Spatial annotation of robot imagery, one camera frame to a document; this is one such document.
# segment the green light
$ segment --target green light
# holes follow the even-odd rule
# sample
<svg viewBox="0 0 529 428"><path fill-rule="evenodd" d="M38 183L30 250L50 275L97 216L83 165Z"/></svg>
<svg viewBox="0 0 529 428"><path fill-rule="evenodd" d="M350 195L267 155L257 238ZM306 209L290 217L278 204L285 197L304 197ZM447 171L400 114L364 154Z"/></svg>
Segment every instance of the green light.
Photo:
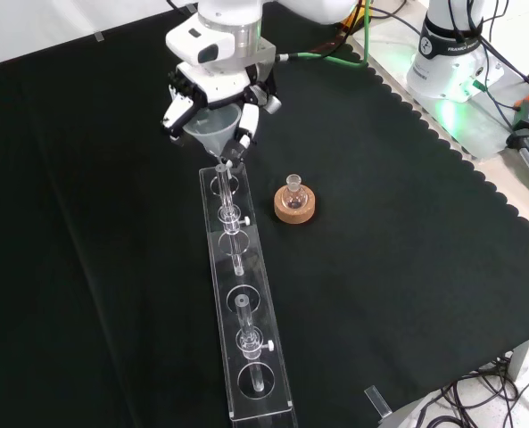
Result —
<svg viewBox="0 0 529 428"><path fill-rule="evenodd" d="M451 100L442 100L437 103L437 119L439 123L449 131L449 134L456 138L458 120L458 108L460 104L454 103Z"/></svg>

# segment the black cable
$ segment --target black cable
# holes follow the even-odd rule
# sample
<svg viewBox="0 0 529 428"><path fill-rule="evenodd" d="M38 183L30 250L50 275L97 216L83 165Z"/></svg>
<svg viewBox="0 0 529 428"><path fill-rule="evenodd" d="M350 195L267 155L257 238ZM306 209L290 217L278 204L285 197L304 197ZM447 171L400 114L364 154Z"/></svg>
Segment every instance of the black cable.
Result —
<svg viewBox="0 0 529 428"><path fill-rule="evenodd" d="M421 35L421 32L416 29L413 25L409 24L408 22L406 22L403 18L400 18L398 17L397 15L393 15L392 12L388 12L388 11L384 11L383 9L377 9L376 7L370 7L370 9L372 11L375 11L375 12L379 12L379 13L383 13L387 16L389 16L390 18L394 18L395 20L399 21L399 22L402 22L403 24L405 24L407 27L409 27L410 29L412 29L413 31L415 31L417 34Z"/></svg>
<svg viewBox="0 0 529 428"><path fill-rule="evenodd" d="M509 122L508 118L502 113L502 109L500 108L500 104L496 101L496 98L492 96L490 93L490 90L488 89L488 73L490 73L490 58L488 56L488 51L486 50L486 46L484 43L482 43L482 48L484 49L484 53L486 54L486 76L484 77L484 87L486 88L486 94L490 97L494 105L496 106L496 110L498 110L498 113L500 116L504 119L506 122L506 125L508 125L508 129L512 130L512 124Z"/></svg>
<svg viewBox="0 0 529 428"><path fill-rule="evenodd" d="M508 61L504 56L498 52L490 43L488 43L487 40L484 39L484 37L480 36L480 39L482 42L486 45L487 49L494 55L496 58L498 58L499 61L506 64L511 70L513 70L520 78L524 80L524 82L529 83L529 78L522 73L520 70L518 70L510 61Z"/></svg>
<svg viewBox="0 0 529 428"><path fill-rule="evenodd" d="M517 396L516 402L512 405L509 412L506 414L506 417L504 418L504 424L502 425L502 428L506 428L506 421L508 420L508 416L511 414L512 410L516 406L517 402L522 398L522 395L524 395L524 392L529 388L529 383L522 389L522 391Z"/></svg>
<svg viewBox="0 0 529 428"><path fill-rule="evenodd" d="M498 376L500 377L500 383L502 384L502 390L504 391L504 399L506 401L506 408L508 409L508 415L510 416L510 427L514 428L514 420L512 419L512 412L510 411L510 402L506 396L506 381L502 378L502 372L498 367Z"/></svg>
<svg viewBox="0 0 529 428"><path fill-rule="evenodd" d="M187 16L186 13L181 11L180 8L176 7L175 4L173 2L171 2L171 0L167 0L167 3L169 4L169 6L171 6L173 8L173 10L178 11L183 16Z"/></svg>
<svg viewBox="0 0 529 428"><path fill-rule="evenodd" d="M403 7L405 7L405 5L407 4L407 0L403 0L403 3L401 3L401 5L395 9L393 12L390 12L388 15L385 15L385 16L371 16L371 18L373 18L374 20L386 20L387 18L391 18L393 15L396 15L397 13L399 13L401 11L401 9Z"/></svg>
<svg viewBox="0 0 529 428"><path fill-rule="evenodd" d="M504 12L502 12L501 15L494 14L494 16L492 16L491 18L488 18L487 20L484 20L483 23L485 24L488 21L494 21L494 20L496 20L498 18L502 18L504 15L506 15L506 12L508 11L508 6L509 6L509 0L506 0L506 6L504 6Z"/></svg>
<svg viewBox="0 0 529 428"><path fill-rule="evenodd" d="M425 420L426 410L429 408L429 406L433 405L439 399L443 398L444 394L446 394L448 390L449 389L447 389L446 391L441 390L441 393L437 397L434 397L433 399L431 399L428 403L425 404L423 408L421 408L421 411L418 414L417 425L415 425L415 428L421 428L421 426L423 426L423 421Z"/></svg>
<svg viewBox="0 0 529 428"><path fill-rule="evenodd" d="M498 6L500 5L500 0L496 0L496 7L494 8L494 16L496 16L496 13L498 13ZM492 29L494 28L494 22L496 22L496 19L494 18L492 20L492 24L490 24L490 32L488 33L488 41L492 42Z"/></svg>
<svg viewBox="0 0 529 428"><path fill-rule="evenodd" d="M477 403L477 404L473 404L473 405L462 405L462 403L456 403L456 402L453 402L449 399L448 396L444 397L444 399L453 407L459 409L459 410L472 410L473 408L478 408L480 406L483 406L484 404L487 404L489 402L491 402L493 399L495 399L496 397L499 397L500 394L502 393L502 389L500 388L499 390L496 390L492 384L488 381L488 379L486 379L485 376L497 376L496 372L494 372L493 369L490 369L490 370L481 370L481 371L478 371L476 374L467 374L465 376L462 376L457 382L459 381L465 381L467 379L475 379L475 378L478 378L478 377L481 377L487 384L488 386L488 389L490 391L492 391L493 395L491 395L490 398L484 400L484 401L481 401L480 403ZM516 397L518 395L518 391L517 391L517 387L516 385L510 380L508 379L510 385L512 386L512 388L514 388L514 391L515 391L515 394L514 394L514 398L506 398L508 399L509 401L515 401L516 400Z"/></svg>
<svg viewBox="0 0 529 428"><path fill-rule="evenodd" d="M457 35L457 42L461 43L464 42L467 43L464 36L462 36L462 33L460 32L459 28L457 27L457 23L454 20L454 12L452 11L452 1L448 0L449 2L449 13L450 13L450 21L452 22L452 28L454 29L455 34Z"/></svg>
<svg viewBox="0 0 529 428"><path fill-rule="evenodd" d="M465 426L464 423L460 419L458 419L457 417L454 417L454 416L439 416L439 417L436 417L435 419L433 419L426 426L426 428L436 428L440 424L444 424L444 423L455 424L455 425L462 426L462 427Z"/></svg>

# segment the circular hole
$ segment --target circular hole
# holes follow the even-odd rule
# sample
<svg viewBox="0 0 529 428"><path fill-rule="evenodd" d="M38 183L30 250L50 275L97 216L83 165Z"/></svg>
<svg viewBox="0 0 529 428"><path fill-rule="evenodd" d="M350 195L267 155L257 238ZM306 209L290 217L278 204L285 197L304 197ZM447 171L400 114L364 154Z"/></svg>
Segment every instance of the circular hole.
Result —
<svg viewBox="0 0 529 428"><path fill-rule="evenodd" d="M240 208L236 205L232 206L232 209L220 207L219 208L219 220L225 225L232 225L240 218Z"/></svg>
<svg viewBox="0 0 529 428"><path fill-rule="evenodd" d="M235 194L236 191L238 190L238 178L236 178L236 176L232 176L229 182L230 182L230 192L232 194ZM219 182L217 181L216 177L214 177L211 181L211 191L217 196L220 196Z"/></svg>
<svg viewBox="0 0 529 428"><path fill-rule="evenodd" d="M257 336L256 343L254 343L253 346L251 346L251 348L249 350L246 350L246 349L243 350L243 345L241 343L242 331L238 330L238 333L236 334L236 347L240 351L242 351L242 352L246 351L246 352L252 352L253 353L253 352L256 352L257 350L259 350L260 348L262 348L262 331L260 330L260 328L254 327L254 332L256 332L256 336ZM260 353L259 353L258 356L255 356L255 358L250 358L250 359L256 359L259 356L260 356Z"/></svg>
<svg viewBox="0 0 529 428"><path fill-rule="evenodd" d="M260 371L264 389L256 391L252 383L252 373ZM262 363L251 363L245 366L238 375L238 388L247 399L263 399L274 389L274 372L272 369Z"/></svg>
<svg viewBox="0 0 529 428"><path fill-rule="evenodd" d="M237 285L233 288L227 295L227 306L231 312L236 313L236 296L240 294L245 294L248 296L248 301L250 302L251 312L254 312L258 309L260 305L260 293L251 285Z"/></svg>
<svg viewBox="0 0 529 428"><path fill-rule="evenodd" d="M219 248L228 256L243 254L246 250L248 250L249 245L250 238L244 230L240 230L235 235L222 234L219 238Z"/></svg>

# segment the wire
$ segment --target wire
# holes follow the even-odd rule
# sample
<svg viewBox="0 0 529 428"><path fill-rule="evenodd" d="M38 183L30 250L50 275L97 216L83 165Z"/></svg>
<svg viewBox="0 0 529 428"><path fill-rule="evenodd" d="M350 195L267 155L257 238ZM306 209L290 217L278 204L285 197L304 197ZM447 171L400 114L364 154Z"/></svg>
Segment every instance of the wire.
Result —
<svg viewBox="0 0 529 428"><path fill-rule="evenodd" d="M462 36L462 33L460 32L459 28L457 27L457 23L454 20L454 12L452 11L452 1L448 0L449 2L449 13L450 13L450 21L452 22L452 27L454 28L454 32L457 35L457 41L458 42L464 42L464 44L467 43L466 39Z"/></svg>
<svg viewBox="0 0 529 428"><path fill-rule="evenodd" d="M489 403L493 399L496 399L497 397L503 399L507 403L507 408L510 409L510 402L512 402L512 405L516 405L517 400L519 399L519 391L516 387L516 384L512 382L512 380L508 377L508 365L509 365L509 358L506 357L500 357L496 358L494 361L492 361L493 367L486 368L486 369L478 369L470 374L466 374L462 377L460 377L456 382L451 383L448 387L442 388L441 393L434 397L431 401L425 404L425 406L421 409L420 414L417 419L416 428L421 428L423 425L423 422L425 420L426 411L429 408L429 406L433 405L440 399L445 399L447 403L449 403L451 406L454 407L455 411L459 412L459 417L453 417L453 416L441 416L438 418L435 418L433 421L431 421L427 428L434 428L438 426L439 424L443 423L453 423L457 424L458 426L463 426L465 428L478 428L478 425L476 422L472 419L470 414L468 413L468 410L480 407L485 405L486 403ZM491 382L488 380L488 377L495 377L497 379L500 379L500 388L495 388ZM459 389L458 384L460 382L463 382L468 379L476 379L481 378L485 382L485 387L492 392L491 397L488 399L481 401L480 403L476 403L473 405L463 405L462 401L460 399L459 395ZM511 386L513 389L513 392L508 395L507 385Z"/></svg>
<svg viewBox="0 0 529 428"><path fill-rule="evenodd" d="M491 18L488 18L487 20L484 20L483 23L485 24L486 22L488 21L494 21L498 18L502 18L504 15L506 15L506 11L508 10L508 6L509 6L509 0L506 0L506 6L504 6L504 12L501 14L501 15L496 15L494 13L494 16L492 16Z"/></svg>
<svg viewBox="0 0 529 428"><path fill-rule="evenodd" d="M484 77L484 87L486 88L485 92L490 97L490 99L496 106L496 110L498 110L498 113L504 119L504 121L506 122L506 125L508 125L508 129L511 131L512 125L510 124L508 118L504 115L504 113L502 113L502 109L500 108L500 103L496 101L496 98L492 96L492 94L490 93L490 90L488 89L488 74L490 73L490 57L488 56L488 51L486 50L486 46L484 45L484 43L482 43L482 48L484 49L484 54L486 55L486 76Z"/></svg>
<svg viewBox="0 0 529 428"><path fill-rule="evenodd" d="M496 13L498 13L498 6L500 5L500 0L496 0L496 7L494 8L494 16L496 16ZM494 29L494 22L496 19L494 18L492 20L492 24L490 24L490 32L488 33L488 41L492 42L492 30Z"/></svg>
<svg viewBox="0 0 529 428"><path fill-rule="evenodd" d="M426 428L435 428L438 425L444 424L444 423L455 424L455 425L462 426L462 427L465 426L464 422L462 422L457 417L454 417L454 416L439 416L439 417L436 417L435 419L433 419L429 423L429 425L426 426Z"/></svg>
<svg viewBox="0 0 529 428"><path fill-rule="evenodd" d="M371 18L373 18L374 20L386 20L387 18L391 18L393 17L393 15L396 15L397 13L399 13L401 9L405 7L406 4L407 4L407 0L403 0L403 3L401 3L401 5L397 9L395 9L393 12L390 12L389 14L385 16L372 16Z"/></svg>
<svg viewBox="0 0 529 428"><path fill-rule="evenodd" d="M508 417L511 415L512 410L514 410L514 407L516 406L517 402L522 398L522 395L524 395L524 392L529 388L529 383L522 389L522 391L517 396L516 402L512 405L509 412L506 414L506 417L504 418L504 424L502 425L502 428L506 428L506 421L508 420Z"/></svg>
<svg viewBox="0 0 529 428"><path fill-rule="evenodd" d="M307 58L307 59L312 59L312 60L326 60L326 61L329 61L329 62L334 62L336 64L340 64L340 65L345 65L345 66L348 66L348 67L353 67L353 68L356 68L356 69L359 69L359 68L363 68L363 67L367 67L368 65L368 57L369 57L369 6L371 5L371 0L366 0L366 5L365 5L365 25L363 27L363 32L364 32L364 35L365 35L365 48L364 48L364 54L363 54L363 60L361 62L350 62L350 61L346 61L346 60L341 60L339 58L335 58L333 56L324 56L324 55L320 55L318 53L309 53L309 52L304 52L304 53L296 53L296 57L297 58ZM358 9L356 11L356 16L358 14L358 11L360 9L360 7L362 6L358 6Z"/></svg>
<svg viewBox="0 0 529 428"><path fill-rule="evenodd" d="M480 39L486 45L486 47L492 53L492 55L494 55L496 58L498 58L498 60L500 60L501 62L506 64L520 78L522 78L524 80L524 82L529 83L529 78L524 73L522 73L520 70L518 70L510 61L508 61L506 58L504 58L504 56L500 52L498 52L490 43L488 43L487 40L484 39L484 37L480 36Z"/></svg>
<svg viewBox="0 0 529 428"><path fill-rule="evenodd" d="M181 11L181 9L179 7L176 7L175 4L173 2L171 2L171 0L167 0L167 3L169 4L169 6L171 6L173 8L173 10L179 12L183 16L186 16L186 13Z"/></svg>
<svg viewBox="0 0 529 428"><path fill-rule="evenodd" d="M510 403L506 395L506 382L502 378L502 372L500 371L500 367L498 367L498 376L500 377L500 383L502 384L502 390L504 391L504 399L506 401L506 408L508 409L508 415L510 416L510 427L514 428L514 421L512 420L512 411L510 410Z"/></svg>
<svg viewBox="0 0 529 428"><path fill-rule="evenodd" d="M388 12L388 11L384 11L383 9L377 9L376 7L371 7L370 8L372 11L375 11L375 12L379 12L379 13L382 13L384 15L387 15L388 17L390 18L394 18L395 20L399 21L399 22L402 22L403 24L405 24L407 27L409 27L410 29L412 29L413 31L415 31L417 34L421 35L421 32L416 28L414 27L412 24L409 24L408 22L406 22L403 18L400 18L399 16L396 16L394 14L394 12Z"/></svg>

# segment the wooden cork ring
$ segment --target wooden cork ring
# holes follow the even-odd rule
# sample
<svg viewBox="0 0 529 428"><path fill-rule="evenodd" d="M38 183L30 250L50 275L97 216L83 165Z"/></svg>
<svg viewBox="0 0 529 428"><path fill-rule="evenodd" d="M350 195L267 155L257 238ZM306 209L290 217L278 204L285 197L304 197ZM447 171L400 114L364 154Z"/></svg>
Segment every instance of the wooden cork ring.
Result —
<svg viewBox="0 0 529 428"><path fill-rule="evenodd" d="M316 210L316 195L308 187L302 185L302 189L308 194L308 202L303 207L293 210L285 207L282 203L282 194L286 188L287 185L284 185L276 192L274 196L274 212L276 212L278 218L289 225L299 225L308 221Z"/></svg>

